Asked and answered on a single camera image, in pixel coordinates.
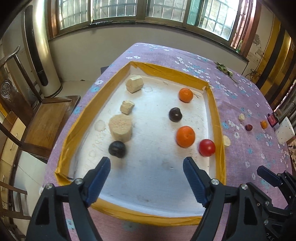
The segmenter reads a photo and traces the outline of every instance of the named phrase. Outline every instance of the window sill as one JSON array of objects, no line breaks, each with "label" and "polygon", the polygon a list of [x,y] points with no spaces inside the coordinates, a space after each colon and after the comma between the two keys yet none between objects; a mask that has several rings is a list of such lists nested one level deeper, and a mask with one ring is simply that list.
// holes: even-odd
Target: window sill
[{"label": "window sill", "polygon": [[[67,32],[64,32],[62,34],[59,34],[58,36],[49,39],[49,41],[52,41],[52,40],[54,40],[56,38],[59,38],[61,36],[66,35],[66,34],[74,33],[74,32],[81,31],[81,30],[87,30],[87,29],[98,28],[98,27],[106,27],[106,26],[118,26],[118,25],[143,25],[143,26],[148,26],[148,25],[155,26],[155,25],[157,25],[157,26],[165,26],[166,28],[181,31],[183,33],[194,35],[194,36],[197,36],[197,37],[202,38],[204,40],[207,40],[207,41],[209,41],[209,42],[211,42],[211,43],[213,43],[213,44],[215,44],[215,45],[217,45],[217,46],[231,52],[233,55],[237,56],[242,61],[244,61],[246,63],[249,63],[249,60],[246,57],[244,57],[243,55],[237,53],[233,48],[231,48],[230,46],[225,45],[224,43],[218,42],[218,41],[216,41],[216,40],[214,40],[214,39],[212,39],[210,37],[204,36],[202,34],[190,31],[184,26],[181,26],[181,25],[175,25],[175,26],[168,25],[167,23],[164,23],[162,21],[147,22],[147,21],[143,21],[143,20],[135,20],[135,21],[122,21],[122,22],[113,21],[113,22],[111,22],[108,18],[106,18],[105,20],[102,21],[102,23],[99,23],[99,24],[98,23],[97,24],[92,24],[92,25],[88,24],[88,25],[86,25],[84,27],[79,27],[79,28],[76,28],[76,29],[71,28],[71,30],[69,30]],[[211,32],[208,32],[208,35],[211,36],[211,35],[215,35],[215,34],[213,34]]]}]

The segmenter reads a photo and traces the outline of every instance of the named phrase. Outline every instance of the orange fruit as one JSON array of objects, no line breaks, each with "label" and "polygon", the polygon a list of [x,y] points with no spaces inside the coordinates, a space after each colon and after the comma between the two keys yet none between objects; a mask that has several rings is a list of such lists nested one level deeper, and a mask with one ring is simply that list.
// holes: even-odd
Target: orange fruit
[{"label": "orange fruit", "polygon": [[181,147],[189,147],[195,141],[194,130],[189,126],[182,126],[178,129],[176,134],[176,142]]},{"label": "orange fruit", "polygon": [[179,91],[179,99],[183,102],[190,102],[193,99],[193,93],[188,88],[182,88]]},{"label": "orange fruit", "polygon": [[261,127],[262,127],[262,129],[266,129],[267,128],[267,121],[265,121],[265,120],[263,120],[263,121],[261,121],[260,122],[260,125],[261,125]]}]

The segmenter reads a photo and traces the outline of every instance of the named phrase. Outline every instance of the silver screw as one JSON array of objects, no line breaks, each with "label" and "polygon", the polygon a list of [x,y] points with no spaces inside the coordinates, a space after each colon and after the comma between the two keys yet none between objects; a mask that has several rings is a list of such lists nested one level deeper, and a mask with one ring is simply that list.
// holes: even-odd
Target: silver screw
[{"label": "silver screw", "polygon": [[242,184],[241,185],[242,189],[247,190],[248,189],[248,185],[247,184]]},{"label": "silver screw", "polygon": [[75,182],[75,184],[79,185],[79,184],[81,184],[83,182],[83,179],[82,178],[77,178],[77,179],[75,179],[74,182]]},{"label": "silver screw", "polygon": [[46,188],[46,189],[51,189],[52,187],[53,187],[52,183],[47,183],[47,184],[45,185],[45,188]]},{"label": "silver screw", "polygon": [[213,185],[218,185],[218,184],[219,184],[219,180],[218,180],[218,179],[212,179],[212,180],[211,180],[211,183],[212,183]]}]

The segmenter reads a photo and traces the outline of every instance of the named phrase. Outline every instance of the tiled floor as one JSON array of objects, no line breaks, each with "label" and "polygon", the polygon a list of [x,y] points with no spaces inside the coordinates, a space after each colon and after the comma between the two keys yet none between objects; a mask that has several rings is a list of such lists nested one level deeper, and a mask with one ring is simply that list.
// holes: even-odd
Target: tiled floor
[{"label": "tiled floor", "polygon": [[[92,81],[64,82],[63,89],[57,97],[80,95],[82,98],[93,83],[94,82]],[[39,189],[43,184],[45,168],[46,164],[22,151],[17,167],[14,186],[28,192],[27,205],[28,214],[30,216],[39,199]],[[22,233],[27,233],[29,220],[14,219],[14,222]]]}]

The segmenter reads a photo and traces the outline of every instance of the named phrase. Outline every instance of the white tray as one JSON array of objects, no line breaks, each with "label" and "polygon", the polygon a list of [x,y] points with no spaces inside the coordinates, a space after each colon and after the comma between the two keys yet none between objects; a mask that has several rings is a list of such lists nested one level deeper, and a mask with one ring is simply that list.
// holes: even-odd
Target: white tray
[{"label": "white tray", "polygon": [[[100,193],[101,199],[151,215],[203,215],[204,208],[193,195],[182,163],[185,157],[192,156],[199,168],[211,178],[215,177],[215,155],[209,158],[198,153],[198,143],[202,139],[213,140],[207,93],[190,88],[198,97],[194,96],[190,103],[183,103],[178,99],[183,85],[147,76],[133,67],[130,73],[141,75],[144,87],[131,94],[125,86],[131,75],[122,80],[85,134],[72,159],[69,176],[83,177],[89,169],[96,167],[103,156],[107,156],[111,160],[111,171]],[[133,135],[125,143],[126,156],[119,159],[108,152],[110,143],[114,141],[108,122],[112,116],[120,114],[120,105],[124,100],[135,103],[130,114]],[[168,117],[173,107],[179,107],[183,115],[178,123]],[[103,130],[95,130],[96,124]],[[177,145],[175,135],[179,127],[186,125],[194,129],[196,139],[191,147],[182,148]]]}]

